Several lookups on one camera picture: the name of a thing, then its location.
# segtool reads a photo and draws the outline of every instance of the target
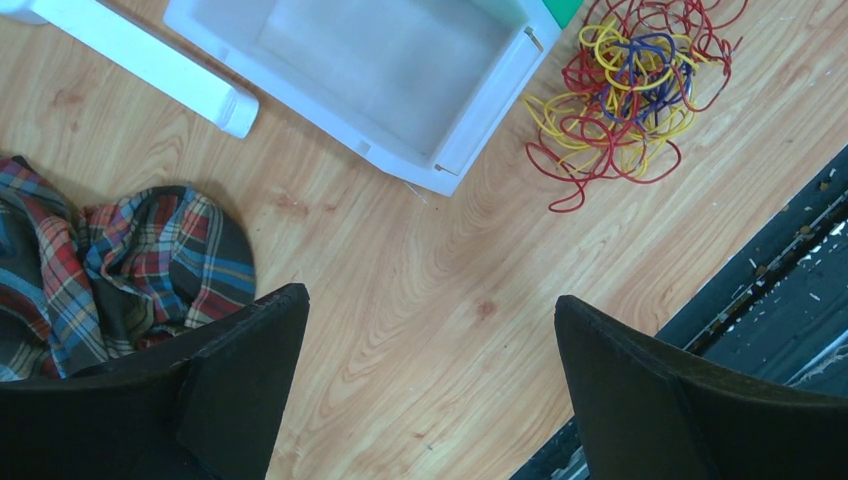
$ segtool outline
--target crumpled cloth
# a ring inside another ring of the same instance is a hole
[[[0,381],[66,378],[254,300],[242,229],[190,187],[75,212],[0,159]]]

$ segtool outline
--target wooden floor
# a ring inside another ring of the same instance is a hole
[[[117,3],[175,38],[166,2]],[[191,182],[249,231],[262,293],[308,286],[269,478],[502,479],[572,414],[558,295],[657,331],[846,144],[843,3],[751,2],[727,34],[745,35],[734,80],[681,142],[682,167],[654,186],[593,185],[567,216],[546,213],[562,192],[523,156],[522,107],[442,198],[264,95],[239,141],[56,29],[8,20],[0,149],[78,204]],[[575,33],[529,90],[560,89]]]

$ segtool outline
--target plaid fabric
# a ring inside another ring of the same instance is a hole
[[[0,159],[0,381],[65,378],[250,303],[244,232],[189,187],[74,213]]]

